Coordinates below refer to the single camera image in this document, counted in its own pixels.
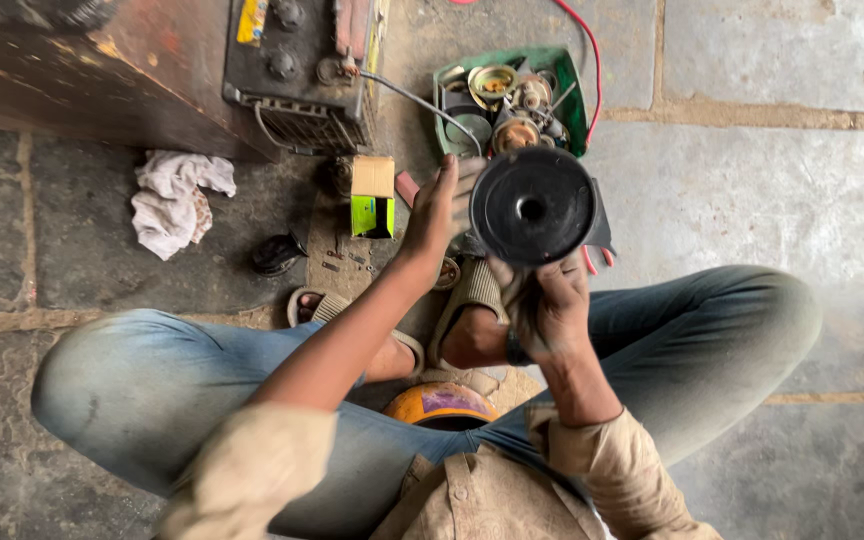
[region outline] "sandal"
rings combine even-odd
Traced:
[[[432,366],[459,371],[442,358],[441,350],[443,339],[458,320],[464,306],[484,306],[495,312],[499,324],[509,324],[509,316],[502,306],[502,291],[484,258],[469,257],[462,263],[459,284],[452,289],[429,343],[428,361]]]
[[[322,323],[328,323],[334,319],[336,315],[342,313],[342,310],[352,303],[337,294],[329,293],[324,290],[314,289],[311,287],[299,287],[292,293],[292,296],[289,298],[289,306],[285,310],[291,328],[295,328],[300,324],[299,299],[306,294],[316,294],[321,297],[318,306],[315,308],[315,311],[312,312],[312,318],[309,319],[309,322],[320,321]],[[415,356],[415,367],[413,368],[412,373],[409,374],[409,377],[414,377],[422,373],[423,370],[426,369],[426,350],[422,343],[419,343],[419,341],[414,337],[406,335],[397,329],[391,331],[391,336],[409,349],[412,349],[412,353]]]

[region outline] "white cloth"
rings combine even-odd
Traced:
[[[199,186],[235,196],[233,164],[198,153],[149,150],[135,169],[141,190],[132,196],[132,227],[138,243],[168,261],[212,227],[209,201]]]

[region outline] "green container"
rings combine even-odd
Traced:
[[[579,78],[579,70],[575,67],[575,61],[572,60],[572,55],[569,49],[556,46],[534,46],[520,47],[517,49],[508,49],[504,51],[492,51],[481,55],[465,56],[458,61],[452,62],[445,67],[438,68],[432,74],[432,83],[435,91],[433,92],[433,104],[440,106],[441,98],[440,87],[441,79],[450,69],[461,66],[465,71],[469,71],[477,66],[490,66],[493,64],[517,63],[523,58],[529,59],[529,64],[536,72],[548,69],[555,73],[558,79],[558,84],[555,90],[552,91],[553,101],[558,99],[569,85],[578,81],[572,93],[568,94],[558,108],[555,110],[555,117],[565,126],[569,134],[569,152],[576,158],[581,158],[582,154],[586,153],[586,131],[589,129],[589,121],[586,118],[586,100],[582,92],[582,80]],[[444,154],[455,154],[461,150],[465,150],[465,146],[460,146],[453,143],[446,136],[446,127],[442,118],[436,118],[435,135],[438,138],[438,147],[441,148]]]

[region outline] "stone floor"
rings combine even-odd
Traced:
[[[806,361],[672,476],[727,538],[864,539],[864,2],[574,4],[602,46],[603,121],[582,162],[600,181],[618,251],[591,286],[765,264],[808,281],[824,306]],[[389,28],[383,71],[416,92],[430,92],[431,70],[450,59],[549,42],[570,47],[586,96],[594,88],[591,50],[551,2],[404,0]],[[438,159],[431,120],[382,99],[385,151],[424,182]],[[0,538],[145,540],[161,506],[32,419],[32,377],[62,332],[136,307],[276,328],[296,285],[354,293],[369,281],[321,266],[337,214],[317,161],[238,163],[239,193],[210,194],[214,227],[168,262],[131,227],[142,161],[138,149],[0,131]],[[309,239],[308,264],[278,280],[253,275],[250,248],[287,228]],[[377,266],[393,251],[344,247]],[[430,296],[403,324],[427,335],[443,300]],[[497,392],[509,377],[487,375]],[[358,398],[381,407],[376,396]]]

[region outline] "person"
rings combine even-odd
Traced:
[[[590,294],[577,255],[533,271],[490,259],[505,313],[465,305],[430,362],[534,362],[547,390],[466,431],[343,401],[421,363],[392,332],[436,281],[482,166],[466,163],[445,157],[398,254],[327,324],[315,314],[329,295],[312,293],[292,306],[300,324],[274,331],[113,314],[49,351],[35,417],[170,497],[163,539],[719,538],[666,466],[752,411],[810,349],[820,313],[795,277],[729,266]]]

